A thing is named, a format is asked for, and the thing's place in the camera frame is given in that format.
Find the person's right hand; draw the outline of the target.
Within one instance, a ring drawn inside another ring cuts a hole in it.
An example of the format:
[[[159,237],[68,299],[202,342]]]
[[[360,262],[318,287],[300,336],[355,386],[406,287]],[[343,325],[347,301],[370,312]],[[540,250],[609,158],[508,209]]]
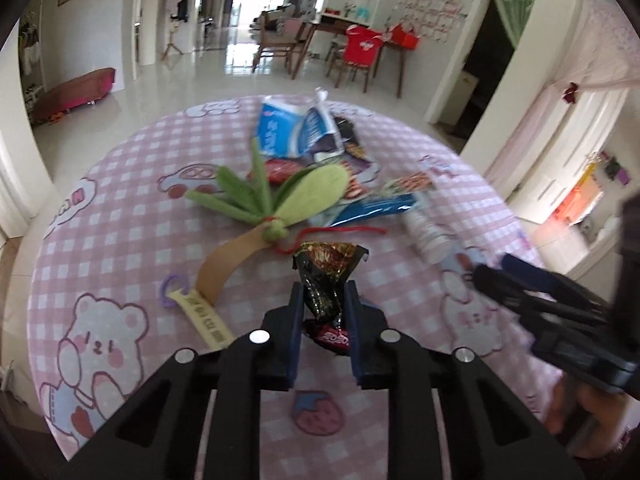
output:
[[[552,390],[544,426],[554,436],[565,429],[570,414],[583,411],[586,420],[570,437],[568,452],[579,458],[600,458],[622,442],[631,422],[638,418],[639,402],[627,393],[609,393],[563,375]]]

